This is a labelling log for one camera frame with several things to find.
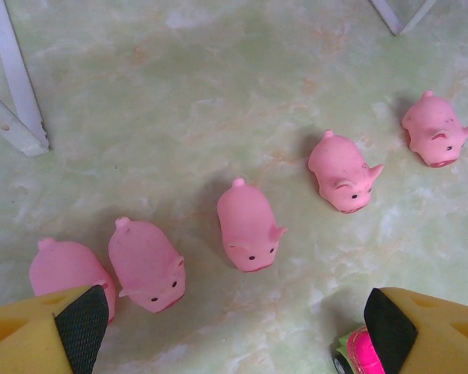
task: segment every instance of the white chair leg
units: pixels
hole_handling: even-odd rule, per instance
[[[48,148],[1,101],[0,135],[27,156],[33,157],[48,152]]]
[[[373,7],[386,23],[392,34],[395,36],[411,31],[428,13],[437,0],[426,0],[423,5],[414,13],[411,20],[403,26],[399,18],[395,15],[387,0],[370,0]]]
[[[37,99],[34,96],[30,77],[24,65],[4,0],[0,0],[0,57],[17,110],[16,117],[12,112],[8,113],[7,111],[10,110],[0,101],[0,120],[7,118],[9,121],[5,122],[5,126],[10,128],[6,139],[15,146],[20,145],[20,149],[28,156],[48,152],[47,134],[43,128]],[[26,129],[19,129],[19,124],[21,127],[26,126]],[[20,140],[17,137],[19,135],[25,136],[25,140]]]

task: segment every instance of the pink toy pig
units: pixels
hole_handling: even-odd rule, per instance
[[[109,322],[115,317],[115,284],[85,245],[57,242],[53,238],[38,242],[38,254],[30,267],[30,281],[35,296],[74,287],[100,284],[109,307]]]
[[[409,132],[409,148],[433,168],[456,161],[468,137],[451,104],[430,90],[407,111],[402,127]]]
[[[130,297],[150,312],[167,309],[186,291],[184,258],[149,222],[118,218],[109,258],[123,288],[119,296]]]
[[[309,169],[319,183],[319,194],[342,213],[354,213],[371,199],[373,183],[383,165],[369,168],[352,140],[331,130],[315,146]]]
[[[239,270],[269,267],[286,228],[275,222],[264,194],[238,178],[217,203],[225,252]]]

